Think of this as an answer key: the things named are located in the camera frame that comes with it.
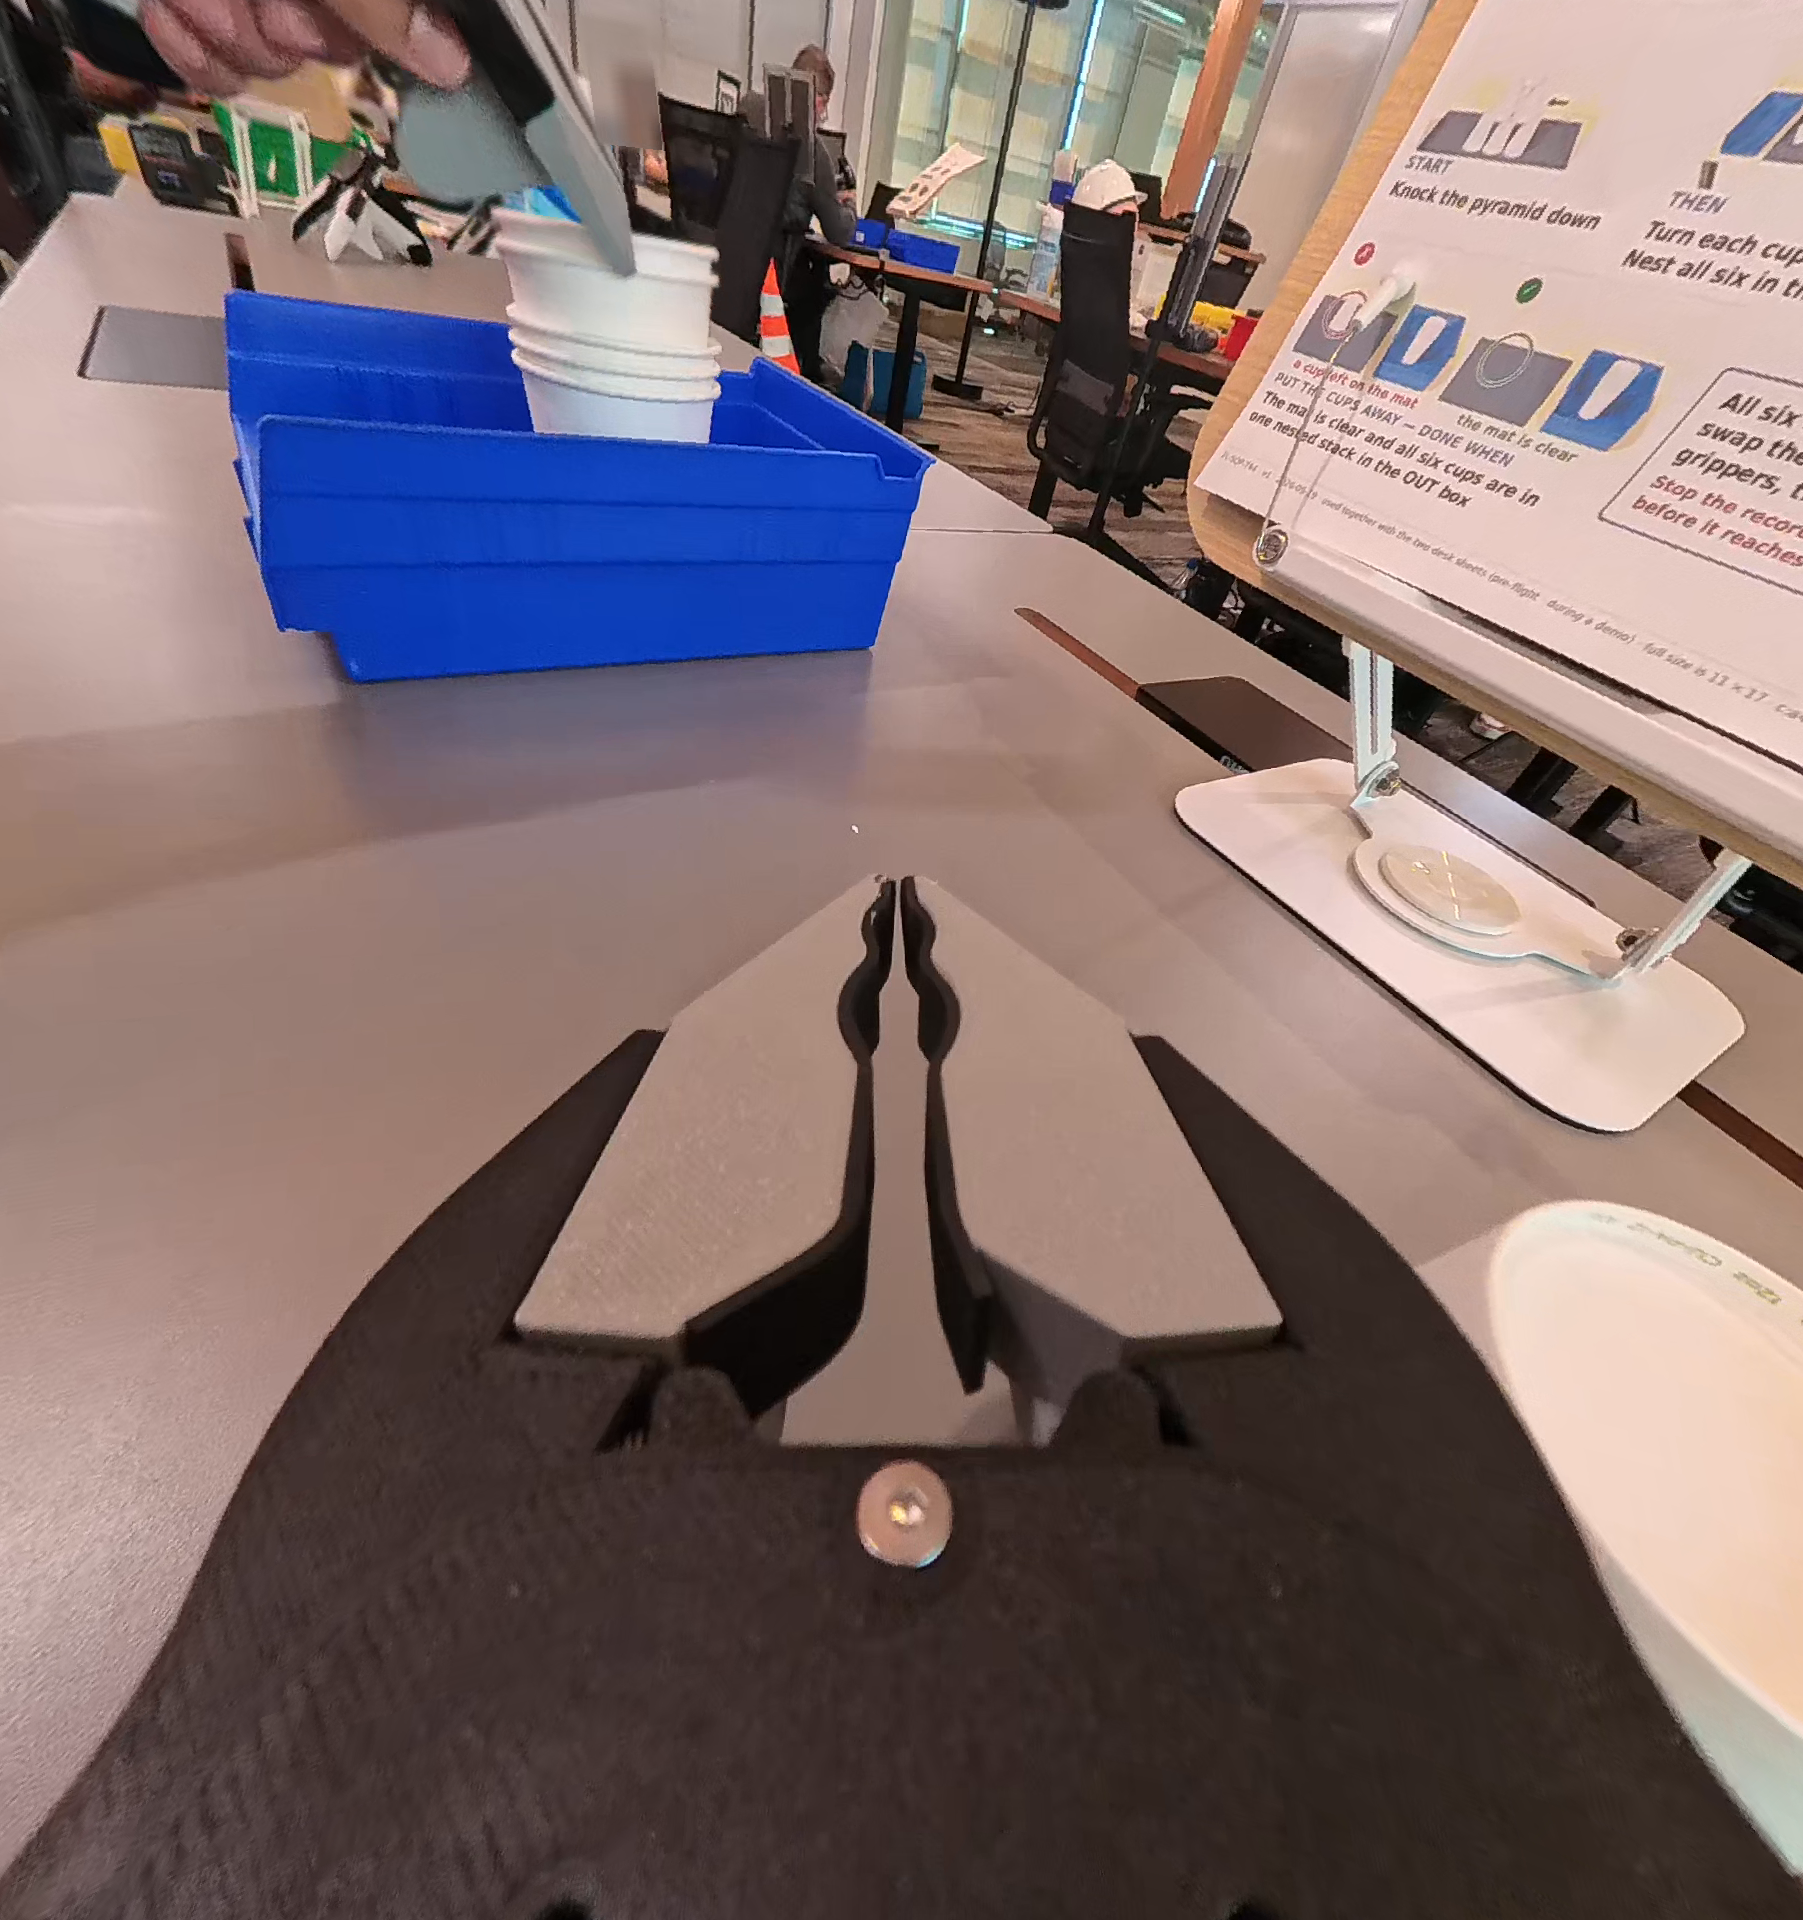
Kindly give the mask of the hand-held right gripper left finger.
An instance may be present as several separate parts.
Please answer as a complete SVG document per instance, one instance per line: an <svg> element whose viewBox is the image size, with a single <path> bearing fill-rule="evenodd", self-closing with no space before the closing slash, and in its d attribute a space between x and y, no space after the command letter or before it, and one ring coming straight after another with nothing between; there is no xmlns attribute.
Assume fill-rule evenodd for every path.
<svg viewBox="0 0 1803 1920"><path fill-rule="evenodd" d="M867 1291L895 903L867 876L673 1017L516 1311L522 1339L710 1368L754 1417L840 1354Z"/></svg>

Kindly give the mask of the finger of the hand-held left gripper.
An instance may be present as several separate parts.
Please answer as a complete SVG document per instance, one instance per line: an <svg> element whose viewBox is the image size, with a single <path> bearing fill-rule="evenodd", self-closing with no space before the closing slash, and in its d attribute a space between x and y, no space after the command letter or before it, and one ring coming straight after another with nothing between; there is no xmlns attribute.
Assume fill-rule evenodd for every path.
<svg viewBox="0 0 1803 1920"><path fill-rule="evenodd" d="M449 203L556 187L607 269L638 269L620 160L602 137L575 59L541 4L418 4L447 21L469 71L436 87L396 84L395 152L421 194Z"/></svg>

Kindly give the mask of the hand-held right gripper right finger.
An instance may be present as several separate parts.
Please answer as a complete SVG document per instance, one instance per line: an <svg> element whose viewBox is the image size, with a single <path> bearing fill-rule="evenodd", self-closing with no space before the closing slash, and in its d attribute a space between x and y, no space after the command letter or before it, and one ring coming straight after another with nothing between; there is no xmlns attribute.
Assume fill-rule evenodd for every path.
<svg viewBox="0 0 1803 1920"><path fill-rule="evenodd" d="M1128 1022L933 879L901 883L925 1194L962 1388L1053 1437L1085 1379L1281 1328Z"/></svg>

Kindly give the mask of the blue plastic bin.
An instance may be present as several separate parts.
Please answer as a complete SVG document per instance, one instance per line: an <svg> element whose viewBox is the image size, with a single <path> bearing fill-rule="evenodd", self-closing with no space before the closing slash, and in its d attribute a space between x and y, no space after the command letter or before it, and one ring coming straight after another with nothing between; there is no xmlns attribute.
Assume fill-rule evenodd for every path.
<svg viewBox="0 0 1803 1920"><path fill-rule="evenodd" d="M351 681L879 635L933 454L767 358L659 445L537 432L493 319L228 292L222 329L271 611Z"/></svg>

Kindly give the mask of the person's left hand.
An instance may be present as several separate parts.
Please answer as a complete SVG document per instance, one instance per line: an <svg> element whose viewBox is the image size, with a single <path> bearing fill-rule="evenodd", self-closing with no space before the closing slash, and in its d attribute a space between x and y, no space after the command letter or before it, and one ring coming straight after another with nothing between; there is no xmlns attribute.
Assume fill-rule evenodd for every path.
<svg viewBox="0 0 1803 1920"><path fill-rule="evenodd" d="M455 22L421 2L142 2L138 19L162 59L217 98L309 61L381 56L443 89L474 66Z"/></svg>

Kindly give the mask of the black office chair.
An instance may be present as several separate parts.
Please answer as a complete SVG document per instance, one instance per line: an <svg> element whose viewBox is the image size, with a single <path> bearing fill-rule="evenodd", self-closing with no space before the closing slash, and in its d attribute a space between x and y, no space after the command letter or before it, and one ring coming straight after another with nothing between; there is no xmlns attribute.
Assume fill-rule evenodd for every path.
<svg viewBox="0 0 1803 1920"><path fill-rule="evenodd" d="M794 134L754 132L737 112L659 96L673 233L716 250L713 319L757 343L769 267L786 254L786 208L797 171Z"/></svg>
<svg viewBox="0 0 1803 1920"><path fill-rule="evenodd" d="M1048 517L1055 487L1088 493L1077 539L1141 569L1105 529L1110 507L1137 515L1152 484L1186 480L1190 451L1172 421L1220 397L1227 365L1163 344L1131 323L1133 214L1067 203L1058 245L1058 321L1032 402L1032 515Z"/></svg>

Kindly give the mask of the black and white handheld device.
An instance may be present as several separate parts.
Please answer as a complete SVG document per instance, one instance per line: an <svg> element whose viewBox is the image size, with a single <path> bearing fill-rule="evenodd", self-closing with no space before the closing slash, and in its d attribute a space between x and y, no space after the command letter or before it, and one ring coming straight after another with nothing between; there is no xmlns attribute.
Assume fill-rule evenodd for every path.
<svg viewBox="0 0 1803 1920"><path fill-rule="evenodd" d="M388 185L390 175L382 148L368 143L345 150L297 210L290 240L317 240L332 263L360 254L372 262L433 265L430 236L410 196Z"/></svg>

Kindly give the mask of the green and white box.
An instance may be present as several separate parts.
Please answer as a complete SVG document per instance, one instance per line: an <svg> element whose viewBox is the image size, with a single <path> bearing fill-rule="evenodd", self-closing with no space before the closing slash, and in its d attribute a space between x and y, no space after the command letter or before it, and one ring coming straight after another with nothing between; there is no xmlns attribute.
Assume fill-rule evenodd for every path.
<svg viewBox="0 0 1803 1920"><path fill-rule="evenodd" d="M335 171L343 155L365 150L372 126L354 123L348 132L313 132L304 110L260 98L218 99L217 130L232 162L235 203L256 217L264 208L300 208Z"/></svg>

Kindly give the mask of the blue floor box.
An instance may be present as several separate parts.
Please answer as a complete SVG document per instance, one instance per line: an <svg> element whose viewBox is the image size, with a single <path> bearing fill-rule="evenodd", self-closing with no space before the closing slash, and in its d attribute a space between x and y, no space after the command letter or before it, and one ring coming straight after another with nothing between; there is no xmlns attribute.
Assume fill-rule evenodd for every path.
<svg viewBox="0 0 1803 1920"><path fill-rule="evenodd" d="M867 347L849 343L840 374L837 392L844 400L864 411L869 417L888 419L889 386L893 382L893 349ZM914 350L910 382L901 419L921 419L929 388L929 358L923 349Z"/></svg>

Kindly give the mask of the white and wood document stand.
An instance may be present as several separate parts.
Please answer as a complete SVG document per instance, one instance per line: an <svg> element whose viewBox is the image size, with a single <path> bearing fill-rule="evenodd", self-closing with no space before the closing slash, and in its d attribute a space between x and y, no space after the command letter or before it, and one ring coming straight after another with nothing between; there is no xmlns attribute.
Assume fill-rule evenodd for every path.
<svg viewBox="0 0 1803 1920"><path fill-rule="evenodd" d="M1446 4L1433 52L1410 57L1389 107L1304 242L1218 405L1225 438L1316 276L1394 155L1475 4ZM1313 760L1179 791L1199 842L1545 1112L1627 1131L1696 1083L1746 1032L1734 1004L1677 949L1751 866L1803 889L1803 773L1631 685L1480 615L1309 544L1204 493L1231 539L1225 564L1347 642L1350 764ZM1645 800L1693 814L1720 852L1656 928L1625 930L1485 833L1415 797L1395 764L1394 668L1470 697L1560 753L1581 749Z"/></svg>

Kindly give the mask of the wooden pillar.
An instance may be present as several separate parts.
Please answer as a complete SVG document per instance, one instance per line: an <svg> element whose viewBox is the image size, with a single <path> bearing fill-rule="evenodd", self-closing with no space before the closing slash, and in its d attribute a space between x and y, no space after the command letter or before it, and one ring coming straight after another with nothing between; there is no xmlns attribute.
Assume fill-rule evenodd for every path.
<svg viewBox="0 0 1803 1920"><path fill-rule="evenodd" d="M1222 144L1227 110L1264 2L1218 2L1208 48L1186 106L1176 158L1159 196L1168 217L1190 214Z"/></svg>

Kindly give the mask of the printed instruction sheet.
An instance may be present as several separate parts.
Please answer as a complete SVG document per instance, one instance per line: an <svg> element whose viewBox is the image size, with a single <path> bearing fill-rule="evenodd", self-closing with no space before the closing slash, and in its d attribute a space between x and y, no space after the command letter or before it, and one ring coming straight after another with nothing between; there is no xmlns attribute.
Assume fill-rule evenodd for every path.
<svg viewBox="0 0 1803 1920"><path fill-rule="evenodd" d="M1475 4L1199 484L1803 773L1803 2Z"/></svg>

